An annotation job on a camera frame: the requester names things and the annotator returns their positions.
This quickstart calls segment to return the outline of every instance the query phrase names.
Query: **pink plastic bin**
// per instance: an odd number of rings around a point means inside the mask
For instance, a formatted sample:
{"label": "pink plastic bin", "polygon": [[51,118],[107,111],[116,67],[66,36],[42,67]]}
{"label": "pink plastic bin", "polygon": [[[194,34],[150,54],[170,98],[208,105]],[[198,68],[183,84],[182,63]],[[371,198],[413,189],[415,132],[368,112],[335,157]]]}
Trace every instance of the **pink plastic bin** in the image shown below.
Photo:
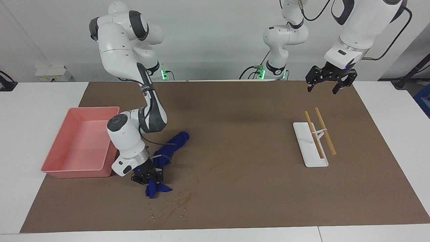
{"label": "pink plastic bin", "polygon": [[42,166],[57,178],[108,177],[117,149],[106,124],[119,107],[71,108]]}

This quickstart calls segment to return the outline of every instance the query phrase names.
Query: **blue object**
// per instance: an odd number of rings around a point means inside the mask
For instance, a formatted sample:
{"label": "blue object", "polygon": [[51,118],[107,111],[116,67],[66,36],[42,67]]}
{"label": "blue object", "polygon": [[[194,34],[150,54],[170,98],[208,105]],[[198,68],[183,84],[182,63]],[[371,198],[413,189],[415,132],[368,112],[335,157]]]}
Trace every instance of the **blue object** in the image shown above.
{"label": "blue object", "polygon": [[[175,146],[163,145],[159,150],[154,152],[154,156],[166,155],[167,157],[172,157],[173,153],[184,146],[189,138],[190,135],[185,131],[178,133],[175,137],[166,142],[168,144],[175,144]],[[170,160],[162,156],[154,158],[152,161],[154,162],[154,167],[158,169],[163,169],[165,165],[170,164]],[[154,180],[149,179],[149,184],[146,186],[145,194],[147,197],[153,198],[157,192],[170,192],[171,190],[172,189],[168,186],[162,183],[156,184]]]}
{"label": "blue object", "polygon": [[414,100],[418,103],[421,109],[430,117],[430,85],[427,85],[423,90],[414,96]]}

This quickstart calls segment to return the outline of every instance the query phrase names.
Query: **twisted blue cloth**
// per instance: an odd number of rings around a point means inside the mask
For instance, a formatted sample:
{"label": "twisted blue cloth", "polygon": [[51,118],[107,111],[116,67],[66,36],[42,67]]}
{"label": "twisted blue cloth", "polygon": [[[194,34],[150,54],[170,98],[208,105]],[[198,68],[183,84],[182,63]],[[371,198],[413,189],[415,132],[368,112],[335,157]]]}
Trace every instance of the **twisted blue cloth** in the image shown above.
{"label": "twisted blue cloth", "polygon": [[[180,149],[185,145],[187,140],[190,138],[190,135],[182,131],[178,133],[175,137],[171,138],[166,143],[175,144],[174,145],[163,145],[159,150],[154,152],[154,156],[156,155],[166,155],[168,157],[172,157],[173,153]],[[165,165],[170,164],[170,160],[166,157],[157,157],[152,160],[154,162],[154,167],[163,169]],[[162,183],[156,184],[154,180],[149,179],[149,184],[146,186],[145,194],[149,198],[155,197],[157,192],[170,192],[172,189]]]}

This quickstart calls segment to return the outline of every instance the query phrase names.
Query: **white electrical box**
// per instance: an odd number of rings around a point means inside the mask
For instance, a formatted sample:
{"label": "white electrical box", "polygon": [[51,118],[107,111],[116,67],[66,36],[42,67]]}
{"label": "white electrical box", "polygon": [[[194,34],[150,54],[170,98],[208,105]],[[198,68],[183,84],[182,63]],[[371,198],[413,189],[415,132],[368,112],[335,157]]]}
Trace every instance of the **white electrical box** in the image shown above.
{"label": "white electrical box", "polygon": [[71,81],[72,75],[64,66],[51,66],[36,68],[36,78],[39,81]]}

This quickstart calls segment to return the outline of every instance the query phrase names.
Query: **wooden dowel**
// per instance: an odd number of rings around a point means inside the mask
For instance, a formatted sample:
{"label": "wooden dowel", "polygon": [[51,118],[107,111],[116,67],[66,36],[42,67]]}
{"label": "wooden dowel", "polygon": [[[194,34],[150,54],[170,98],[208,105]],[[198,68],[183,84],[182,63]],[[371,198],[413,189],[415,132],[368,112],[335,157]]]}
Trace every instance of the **wooden dowel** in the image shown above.
{"label": "wooden dowel", "polygon": [[304,115],[306,116],[307,124],[309,125],[310,132],[312,133],[313,142],[315,143],[316,149],[318,150],[319,158],[324,159],[323,151],[319,146],[318,138],[316,136],[315,129],[312,126],[312,122],[310,121],[309,113],[304,111]]}
{"label": "wooden dowel", "polygon": [[[326,129],[326,124],[323,121],[323,118],[321,117],[321,113],[319,112],[318,108],[315,108],[316,115],[318,116],[319,123],[321,124],[321,127],[323,129]],[[330,151],[332,152],[332,155],[336,155],[335,146],[333,145],[332,139],[330,138],[329,132],[327,130],[324,130],[324,135],[326,137],[326,141],[329,144]]]}

